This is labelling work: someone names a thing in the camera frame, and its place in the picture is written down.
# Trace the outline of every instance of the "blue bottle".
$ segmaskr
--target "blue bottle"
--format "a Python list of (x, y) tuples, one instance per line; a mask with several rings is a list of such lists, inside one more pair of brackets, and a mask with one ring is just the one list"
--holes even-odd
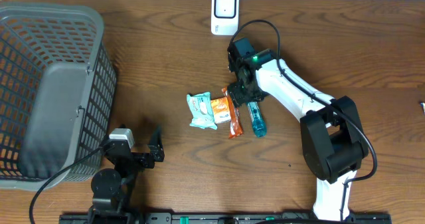
[(267, 134), (266, 123), (261, 117), (260, 108), (258, 107), (257, 102), (247, 102), (246, 103), (248, 110), (250, 112), (252, 129), (257, 137), (262, 137)]

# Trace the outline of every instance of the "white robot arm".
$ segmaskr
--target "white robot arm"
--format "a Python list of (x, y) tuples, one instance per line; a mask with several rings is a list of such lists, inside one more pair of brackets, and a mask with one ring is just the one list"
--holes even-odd
[[(347, 180), (355, 177), (361, 160), (368, 154), (366, 144), (352, 126), (356, 123), (361, 131), (354, 102), (346, 96), (336, 100), (318, 91), (292, 72), (282, 59), (280, 70), (276, 55), (270, 49), (257, 53), (247, 38), (229, 46), (228, 59), (229, 69), (238, 79), (227, 88), (236, 107), (245, 102), (262, 101), (271, 95), (300, 122), (303, 156), (317, 177), (317, 197), (313, 206), (316, 217), (330, 221), (346, 219), (350, 214), (351, 188)], [(311, 94), (323, 103), (314, 100)], [(335, 109), (349, 116), (352, 124), (336, 115)], [(330, 126), (339, 126), (340, 130), (329, 135), (327, 128)]]
[[(283, 59), (280, 59), (280, 66), (286, 73), (296, 81), (299, 85), (303, 86), (310, 93), (315, 94), (318, 98), (326, 101), (328, 104), (333, 99), (332, 96), (324, 94), (306, 81), (302, 80), (292, 70), (290, 70)], [(318, 111), (324, 108), (322, 104), (312, 100), (305, 93), (300, 91), (292, 83), (290, 83), (277, 68), (276, 60), (271, 60), (262, 65), (262, 68), (256, 71), (256, 79), (258, 86), (264, 92), (272, 95), (279, 100), (298, 120), (304, 117), (310, 110)], [(349, 171), (346, 174), (338, 177), (335, 183), (330, 184), (328, 181), (317, 179), (317, 196), (316, 202), (313, 206), (313, 211), (318, 219), (339, 221), (341, 216), (341, 200), (343, 199), (344, 183), (347, 179), (354, 178), (356, 171)], [(343, 218), (349, 215), (348, 200), (351, 184), (348, 184), (347, 195), (345, 197), (345, 205), (343, 211)]]

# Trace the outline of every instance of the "gray plastic basket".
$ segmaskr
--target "gray plastic basket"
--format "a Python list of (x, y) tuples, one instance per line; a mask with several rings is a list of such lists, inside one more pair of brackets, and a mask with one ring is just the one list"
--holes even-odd
[[(0, 188), (36, 191), (99, 146), (116, 74), (87, 7), (0, 4)], [(83, 181), (101, 155), (56, 178)]]

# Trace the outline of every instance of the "black cable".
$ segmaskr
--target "black cable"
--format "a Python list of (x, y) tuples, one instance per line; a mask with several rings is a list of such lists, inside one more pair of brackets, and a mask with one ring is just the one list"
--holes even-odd
[(35, 205), (35, 201), (37, 200), (37, 198), (39, 197), (39, 195), (41, 194), (41, 192), (44, 190), (44, 188), (46, 188), (50, 182), (52, 182), (54, 179), (56, 179), (58, 176), (60, 176), (62, 173), (68, 171), (69, 169), (73, 168), (74, 166), (81, 164), (82, 162), (86, 161), (87, 159), (89, 159), (91, 156), (93, 156), (94, 154), (96, 154), (97, 152), (99, 152), (100, 150), (102, 150), (102, 147), (96, 148), (95, 150), (93, 150), (92, 152), (90, 152), (89, 154), (87, 154), (84, 158), (81, 158), (80, 160), (78, 160), (77, 162), (74, 162), (73, 164), (69, 165), (68, 167), (58, 171), (56, 174), (54, 174), (52, 177), (50, 177), (41, 187), (40, 189), (37, 191), (37, 193), (34, 195), (33, 200), (31, 201), (31, 204), (29, 205), (29, 220), (31, 222), (31, 224), (35, 224), (34, 221), (34, 205)]
[(341, 224), (340, 221), (328, 221), (328, 220), (320, 220), (320, 219), (273, 219), (268, 221), (257, 222), (256, 224)]
[(298, 88), (299, 90), (301, 90), (303, 93), (305, 93), (307, 96), (309, 96), (312, 100), (317, 101), (318, 103), (324, 105), (325, 107), (331, 109), (334, 113), (336, 113), (336, 115), (338, 115), (339, 117), (341, 117), (342, 119), (344, 119), (346, 122), (348, 122), (350, 125), (352, 125), (352, 127), (354, 127), (354, 129), (356, 129), (356, 131), (360, 134), (360, 136), (362, 137), (362, 139), (366, 142), (368, 148), (371, 151), (371, 155), (372, 155), (372, 159), (373, 159), (373, 167), (372, 167), (372, 171), (367, 174), (364, 175), (362, 177), (354, 177), (351, 179), (347, 179), (344, 182), (344, 191), (343, 191), (343, 199), (342, 199), (342, 203), (341, 203), (341, 221), (343, 221), (343, 212), (344, 212), (344, 205), (345, 205), (345, 196), (347, 193), (347, 188), (348, 188), (348, 183), (353, 182), (353, 181), (362, 181), (362, 180), (366, 180), (371, 178), (376, 172), (377, 172), (377, 168), (378, 168), (378, 159), (377, 159), (377, 154), (375, 153), (375, 149), (373, 148), (371, 141), (369, 141), (369, 139), (366, 137), (365, 133), (358, 127), (358, 125), (356, 125), (350, 117), (348, 117), (347, 115), (345, 115), (344, 113), (342, 113), (341, 111), (339, 111), (338, 109), (336, 109), (335, 107), (333, 107), (332, 105), (326, 103), (325, 101), (321, 100), (320, 98), (316, 97), (316, 95), (314, 93), (310, 93), (308, 90), (306, 90), (304, 87), (302, 87), (301, 85), (299, 85), (297, 82), (295, 82), (286, 72), (285, 70), (280, 66), (280, 34), (279, 34), (279, 30), (278, 28), (276, 28), (275, 25), (273, 25), (271, 22), (266, 21), (266, 20), (261, 20), (261, 19), (257, 19), (257, 20), (253, 20), (253, 21), (249, 21), (245, 24), (243, 24), (243, 26), (241, 26), (237, 32), (235, 32), (235, 34), (233, 35), (232, 39), (230, 40), (230, 44), (229, 47), (231, 46), (231, 44), (233, 43), (234, 38), (238, 35), (238, 33), (245, 28), (245, 26), (251, 24), (251, 23), (266, 23), (269, 26), (271, 26), (277, 36), (278, 36), (278, 49), (276, 51), (276, 62), (277, 62), (277, 66), (279, 68), (280, 73), (282, 74), (282, 76), (284, 76), (292, 85), (294, 85), (296, 88)]

